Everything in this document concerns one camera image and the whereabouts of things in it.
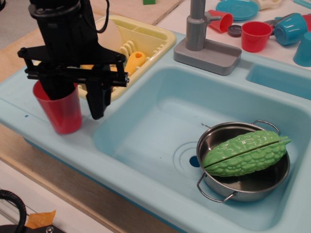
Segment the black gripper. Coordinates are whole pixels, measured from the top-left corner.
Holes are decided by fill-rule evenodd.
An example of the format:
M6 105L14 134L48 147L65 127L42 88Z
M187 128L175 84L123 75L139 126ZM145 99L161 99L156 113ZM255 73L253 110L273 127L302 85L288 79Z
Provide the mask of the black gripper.
M21 48L18 56L25 60L29 71L35 70L32 61L37 60L55 67L62 67L66 74L74 78L99 78L105 85L86 85L86 99L94 120L104 116L111 103L111 86L127 86L128 74L124 71L125 56L102 47L90 1L88 0L32 0L29 13L37 21L44 40L43 46ZM69 67L79 65L116 65L117 71L88 70L76 75ZM59 79L39 80L46 100L59 100L70 95L75 86Z

